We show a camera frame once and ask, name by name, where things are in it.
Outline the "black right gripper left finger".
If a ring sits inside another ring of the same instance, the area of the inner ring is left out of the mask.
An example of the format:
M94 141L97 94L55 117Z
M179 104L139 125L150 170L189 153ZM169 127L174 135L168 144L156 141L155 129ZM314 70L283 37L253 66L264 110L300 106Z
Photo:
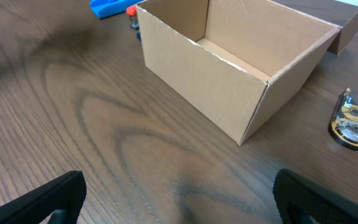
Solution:
M0 224L76 223L85 198L83 173L72 170L0 206Z

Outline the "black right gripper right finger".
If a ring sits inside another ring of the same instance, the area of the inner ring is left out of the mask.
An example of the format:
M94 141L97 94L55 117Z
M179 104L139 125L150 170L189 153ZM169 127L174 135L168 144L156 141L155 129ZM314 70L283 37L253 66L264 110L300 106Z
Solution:
M358 204L290 169L277 172L273 196L284 223L358 223Z

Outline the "black yellow correction tape dispenser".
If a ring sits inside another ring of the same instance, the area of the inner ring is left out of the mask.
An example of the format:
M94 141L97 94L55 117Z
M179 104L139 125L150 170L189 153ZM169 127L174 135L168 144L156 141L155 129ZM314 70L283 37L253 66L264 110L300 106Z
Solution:
M338 144L358 151L358 102L350 88L339 95L328 123L328 132Z

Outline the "blue whiteboard duster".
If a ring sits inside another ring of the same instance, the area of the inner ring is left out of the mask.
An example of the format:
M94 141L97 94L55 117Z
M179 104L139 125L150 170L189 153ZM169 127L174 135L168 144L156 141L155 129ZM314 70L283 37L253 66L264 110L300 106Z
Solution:
M115 16L141 0L91 0L89 6L99 19Z

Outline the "red stapler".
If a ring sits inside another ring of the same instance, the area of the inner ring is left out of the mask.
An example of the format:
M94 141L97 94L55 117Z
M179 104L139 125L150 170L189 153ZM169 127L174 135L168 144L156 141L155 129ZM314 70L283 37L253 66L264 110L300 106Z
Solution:
M137 6L131 5L126 9L126 14L129 16L130 20L131 20L131 28L134 30L138 30L139 29L139 21L137 18Z

